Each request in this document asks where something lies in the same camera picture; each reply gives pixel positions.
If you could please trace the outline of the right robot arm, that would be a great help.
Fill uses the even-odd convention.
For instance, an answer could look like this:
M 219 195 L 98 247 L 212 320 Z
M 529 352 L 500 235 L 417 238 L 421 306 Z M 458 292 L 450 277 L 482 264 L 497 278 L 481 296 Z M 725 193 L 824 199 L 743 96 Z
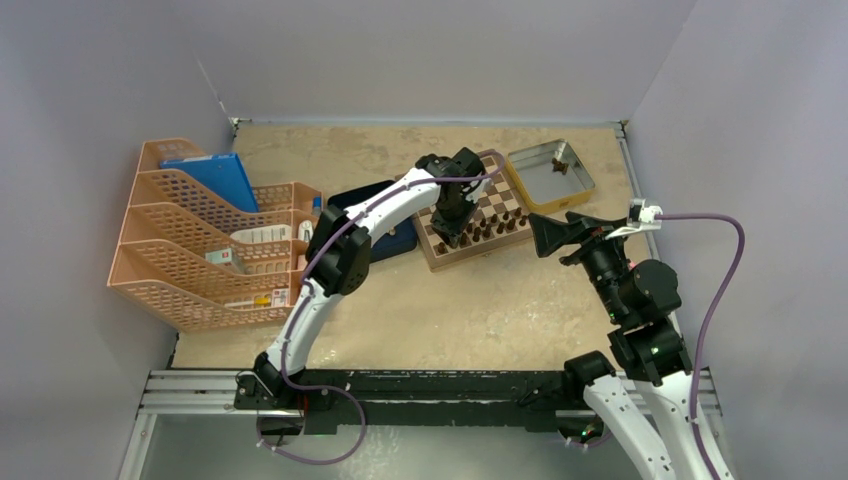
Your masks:
M 698 399 L 700 370 L 670 316 L 682 300 L 676 272 L 649 259 L 632 265 L 626 240 L 658 230 L 663 212 L 635 200 L 627 217 L 604 220 L 569 212 L 558 221 L 528 218 L 538 257 L 566 245 L 564 266 L 581 265 L 614 325 L 610 350 L 623 373 L 594 351 L 564 364 L 561 392 L 588 407 L 624 449 L 643 479 L 730 479 Z

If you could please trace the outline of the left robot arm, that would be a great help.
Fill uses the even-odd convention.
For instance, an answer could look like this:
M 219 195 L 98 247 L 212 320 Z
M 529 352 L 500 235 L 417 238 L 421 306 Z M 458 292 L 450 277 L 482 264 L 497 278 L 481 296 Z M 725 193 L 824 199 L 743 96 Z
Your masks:
M 433 208 L 433 231 L 447 246 L 459 246 L 480 197 L 504 166 L 495 150 L 462 148 L 451 157 L 428 154 L 369 199 L 347 209 L 326 208 L 307 249 L 293 310 L 251 372 L 237 376 L 239 393 L 254 394 L 275 409 L 292 405 L 298 391 L 309 389 L 295 376 L 304 371 L 329 313 L 366 280 L 373 244 L 403 220 Z

